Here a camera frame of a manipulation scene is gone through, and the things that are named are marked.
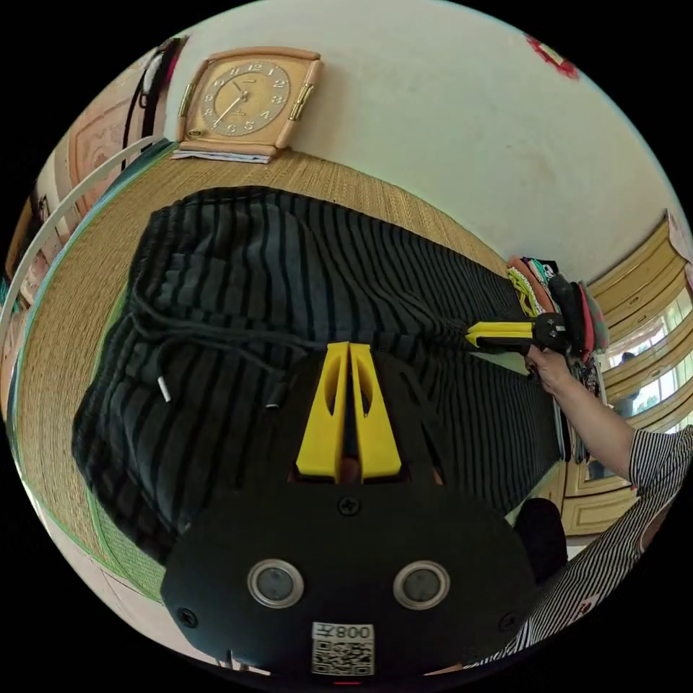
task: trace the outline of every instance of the clock hand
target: clock hand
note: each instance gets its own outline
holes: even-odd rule
[[[236,99],[234,102],[232,102],[231,106],[227,108],[224,113],[222,113],[214,122],[214,127],[216,128],[217,125],[219,125],[219,122],[224,118],[224,116],[239,102],[239,101],[245,101],[248,98],[248,92],[243,92],[238,99]]]

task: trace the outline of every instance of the white railing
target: white railing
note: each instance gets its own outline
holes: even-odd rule
[[[0,349],[5,344],[7,329],[12,316],[12,309],[14,307],[14,302],[17,300],[17,296],[19,296],[19,290],[22,286],[22,282],[27,276],[27,272],[31,267],[31,263],[34,261],[34,258],[38,254],[38,251],[48,240],[48,237],[55,229],[57,223],[65,216],[65,214],[67,214],[75,202],[77,202],[77,200],[79,200],[84,193],[86,193],[95,183],[99,183],[106,178],[115,166],[120,165],[123,161],[129,159],[133,154],[138,154],[143,148],[158,142],[160,139],[161,137],[155,135],[143,137],[137,142],[133,142],[132,144],[128,145],[125,149],[118,152],[118,154],[113,155],[110,159],[104,161],[101,166],[95,168],[84,180],[81,180],[74,188],[72,188],[69,194],[61,201],[53,212],[51,212],[51,215],[47,218],[32,242],[29,244],[26,253],[24,253],[24,257],[17,267],[17,271],[12,277],[9,289],[7,290],[5,303],[2,306],[2,311],[0,311]]]

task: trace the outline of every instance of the person's arm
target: person's arm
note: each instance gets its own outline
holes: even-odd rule
[[[554,397],[592,455],[609,471],[631,481],[635,429],[574,378],[566,379]]]
[[[538,370],[544,390],[555,397],[585,447],[608,470],[631,481],[635,429],[571,376],[561,354],[533,346],[527,363]]]

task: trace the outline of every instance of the qr code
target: qr code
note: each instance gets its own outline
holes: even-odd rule
[[[373,673],[373,643],[314,640],[313,673],[369,676]]]

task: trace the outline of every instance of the metal aglet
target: metal aglet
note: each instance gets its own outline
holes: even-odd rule
[[[163,375],[160,375],[157,378],[157,382],[159,383],[159,389],[161,390],[161,394],[164,396],[164,400],[166,402],[170,402],[171,401],[171,395],[168,391],[168,388],[166,387],[166,382],[164,381]]]

